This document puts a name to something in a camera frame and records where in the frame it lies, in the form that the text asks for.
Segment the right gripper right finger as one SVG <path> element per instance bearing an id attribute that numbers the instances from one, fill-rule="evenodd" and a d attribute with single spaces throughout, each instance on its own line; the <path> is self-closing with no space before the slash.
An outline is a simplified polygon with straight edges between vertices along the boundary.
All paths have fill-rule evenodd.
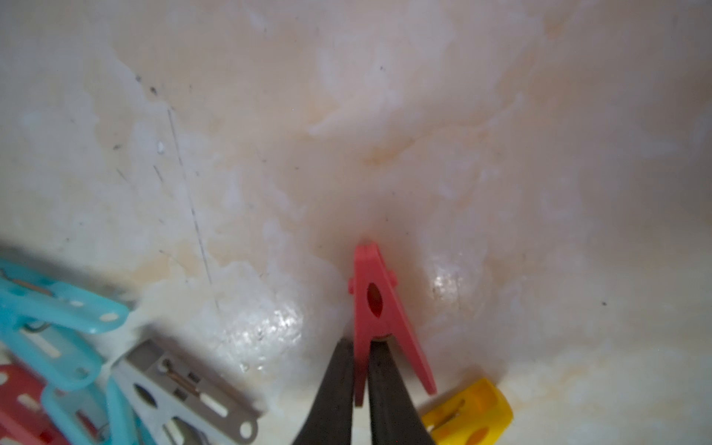
<path id="1" fill-rule="evenodd" d="M 371 343 L 367 387 L 374 445 L 435 444 L 385 341 Z"/>

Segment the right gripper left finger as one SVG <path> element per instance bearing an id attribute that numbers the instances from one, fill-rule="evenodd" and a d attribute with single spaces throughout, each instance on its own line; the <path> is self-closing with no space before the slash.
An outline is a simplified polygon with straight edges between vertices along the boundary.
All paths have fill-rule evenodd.
<path id="1" fill-rule="evenodd" d="M 353 342 L 343 337 L 335 346 L 313 406 L 293 444 L 351 444 L 353 392 Z"/>

